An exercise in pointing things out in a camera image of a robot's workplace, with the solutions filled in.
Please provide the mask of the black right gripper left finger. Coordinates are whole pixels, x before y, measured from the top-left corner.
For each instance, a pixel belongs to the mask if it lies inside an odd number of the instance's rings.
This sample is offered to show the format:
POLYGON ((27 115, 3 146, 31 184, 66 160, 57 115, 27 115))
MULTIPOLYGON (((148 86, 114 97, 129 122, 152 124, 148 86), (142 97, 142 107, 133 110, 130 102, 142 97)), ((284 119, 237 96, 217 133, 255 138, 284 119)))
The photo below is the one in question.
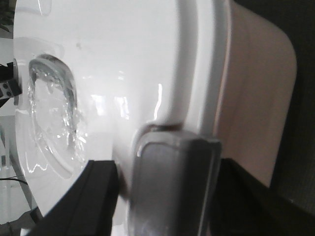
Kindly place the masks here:
POLYGON ((30 236, 109 236, 119 194, 114 161, 89 161, 30 236))

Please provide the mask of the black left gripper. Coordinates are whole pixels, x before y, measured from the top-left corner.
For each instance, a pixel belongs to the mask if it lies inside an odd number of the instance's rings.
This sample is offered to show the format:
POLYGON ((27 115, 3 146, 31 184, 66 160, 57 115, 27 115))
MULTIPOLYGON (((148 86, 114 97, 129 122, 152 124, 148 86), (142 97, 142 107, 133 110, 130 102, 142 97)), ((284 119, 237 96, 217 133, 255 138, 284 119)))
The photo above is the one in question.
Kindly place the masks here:
POLYGON ((10 99, 22 94, 18 83, 18 69, 14 62, 0 65, 0 107, 10 99))

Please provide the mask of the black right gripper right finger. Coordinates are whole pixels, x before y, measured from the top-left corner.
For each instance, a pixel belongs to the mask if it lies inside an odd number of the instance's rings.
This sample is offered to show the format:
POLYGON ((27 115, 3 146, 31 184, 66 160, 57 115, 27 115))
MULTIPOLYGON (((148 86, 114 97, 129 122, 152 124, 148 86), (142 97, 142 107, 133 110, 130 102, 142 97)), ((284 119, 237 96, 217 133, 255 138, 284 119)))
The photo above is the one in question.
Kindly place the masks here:
POLYGON ((213 236, 313 236, 314 215, 277 195, 233 159, 221 160, 210 208, 213 236))

